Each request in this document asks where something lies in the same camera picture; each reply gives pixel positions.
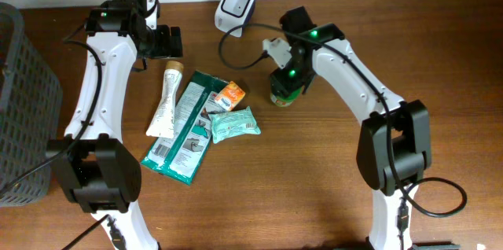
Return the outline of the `green white wipes package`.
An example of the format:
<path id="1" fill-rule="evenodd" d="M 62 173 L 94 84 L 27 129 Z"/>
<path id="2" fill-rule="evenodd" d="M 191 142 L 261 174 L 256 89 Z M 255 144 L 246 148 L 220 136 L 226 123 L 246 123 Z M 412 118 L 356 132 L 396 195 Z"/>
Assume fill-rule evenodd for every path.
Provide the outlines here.
<path id="1" fill-rule="evenodd" d="M 157 138 L 141 165 L 189 186 L 211 142 L 210 116 L 224 112 L 215 98 L 227 84 L 194 72 L 176 104 L 174 138 Z"/>

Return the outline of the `green lid jar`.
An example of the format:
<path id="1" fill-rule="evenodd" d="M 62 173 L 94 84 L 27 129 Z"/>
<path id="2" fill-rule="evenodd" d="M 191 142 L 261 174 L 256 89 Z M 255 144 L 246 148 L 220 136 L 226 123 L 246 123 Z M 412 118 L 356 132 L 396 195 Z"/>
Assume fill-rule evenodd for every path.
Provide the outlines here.
<path id="1" fill-rule="evenodd" d="M 291 91 L 280 90 L 279 88 L 272 87 L 270 100 L 278 107 L 288 107 L 301 94 L 302 90 L 302 87 Z"/>

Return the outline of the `white tube gold cap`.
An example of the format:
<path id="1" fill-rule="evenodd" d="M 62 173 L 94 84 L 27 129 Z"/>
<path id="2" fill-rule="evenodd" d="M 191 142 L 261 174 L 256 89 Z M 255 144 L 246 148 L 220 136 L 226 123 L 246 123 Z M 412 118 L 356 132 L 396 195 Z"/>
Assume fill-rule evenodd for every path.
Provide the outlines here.
<path id="1" fill-rule="evenodd" d="M 163 88 L 160 103 L 152 118 L 146 135 L 156 138 L 174 137 L 174 111 L 176 106 L 176 93 L 184 66 L 178 61 L 168 61 L 163 73 Z"/>

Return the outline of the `teal tissue pack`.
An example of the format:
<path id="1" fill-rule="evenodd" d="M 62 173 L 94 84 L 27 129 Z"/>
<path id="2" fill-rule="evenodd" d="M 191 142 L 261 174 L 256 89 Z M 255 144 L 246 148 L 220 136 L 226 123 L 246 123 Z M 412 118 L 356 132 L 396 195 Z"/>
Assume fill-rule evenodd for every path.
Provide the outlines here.
<path id="1" fill-rule="evenodd" d="M 244 134 L 261 134 L 250 107 L 238 111 L 211 114 L 209 117 L 214 144 Z"/>

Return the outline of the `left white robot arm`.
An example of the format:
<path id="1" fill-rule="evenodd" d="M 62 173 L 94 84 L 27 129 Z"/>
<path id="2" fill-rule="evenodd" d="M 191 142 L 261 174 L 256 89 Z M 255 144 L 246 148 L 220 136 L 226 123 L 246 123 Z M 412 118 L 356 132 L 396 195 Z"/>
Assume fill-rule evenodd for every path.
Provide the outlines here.
<path id="1" fill-rule="evenodd" d="M 158 24 L 159 16 L 159 0 L 108 0 L 90 11 L 79 100 L 63 139 L 46 148 L 66 199 L 95 218 L 115 249 L 160 248 L 139 207 L 141 166 L 121 128 L 134 63 L 182 57 L 180 28 Z"/>

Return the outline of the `small orange box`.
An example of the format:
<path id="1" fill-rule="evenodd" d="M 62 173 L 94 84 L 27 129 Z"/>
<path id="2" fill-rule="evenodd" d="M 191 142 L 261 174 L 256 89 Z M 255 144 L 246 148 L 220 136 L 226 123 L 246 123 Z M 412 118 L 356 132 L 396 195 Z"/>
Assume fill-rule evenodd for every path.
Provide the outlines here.
<path id="1" fill-rule="evenodd" d="M 216 96 L 215 102 L 227 112 L 232 111 L 245 97 L 245 91 L 234 81 L 229 82 Z"/>

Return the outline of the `white barcode scanner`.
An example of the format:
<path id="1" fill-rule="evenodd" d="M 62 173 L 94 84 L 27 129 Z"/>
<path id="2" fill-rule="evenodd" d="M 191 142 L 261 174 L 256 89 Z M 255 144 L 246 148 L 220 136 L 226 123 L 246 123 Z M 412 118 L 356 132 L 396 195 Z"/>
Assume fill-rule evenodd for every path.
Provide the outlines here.
<path id="1" fill-rule="evenodd" d="M 215 11 L 215 26 L 223 32 L 246 24 L 255 11 L 256 0 L 220 0 Z"/>

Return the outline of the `dark grey plastic basket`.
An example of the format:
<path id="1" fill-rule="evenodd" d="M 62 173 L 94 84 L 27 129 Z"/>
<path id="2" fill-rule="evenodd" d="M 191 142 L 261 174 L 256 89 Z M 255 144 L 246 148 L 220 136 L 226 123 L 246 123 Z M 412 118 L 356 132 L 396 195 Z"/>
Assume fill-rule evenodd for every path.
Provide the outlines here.
<path id="1" fill-rule="evenodd" d="M 25 35 L 21 12 L 1 4 L 1 186 L 46 159 L 57 133 L 62 88 Z"/>

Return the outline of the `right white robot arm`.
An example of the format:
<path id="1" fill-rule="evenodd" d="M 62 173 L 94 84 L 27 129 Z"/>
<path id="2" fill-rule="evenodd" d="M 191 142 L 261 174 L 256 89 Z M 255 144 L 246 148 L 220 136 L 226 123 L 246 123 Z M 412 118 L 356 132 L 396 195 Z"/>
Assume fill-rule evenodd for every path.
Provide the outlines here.
<path id="1" fill-rule="evenodd" d="M 419 101 L 389 90 L 359 59 L 335 24 L 317 26 L 304 7 L 279 20 L 284 38 L 264 40 L 277 64 L 271 100 L 288 106 L 315 77 L 338 93 L 360 125 L 357 165 L 373 195 L 371 249 L 412 249 L 413 198 L 431 165 L 429 115 Z"/>

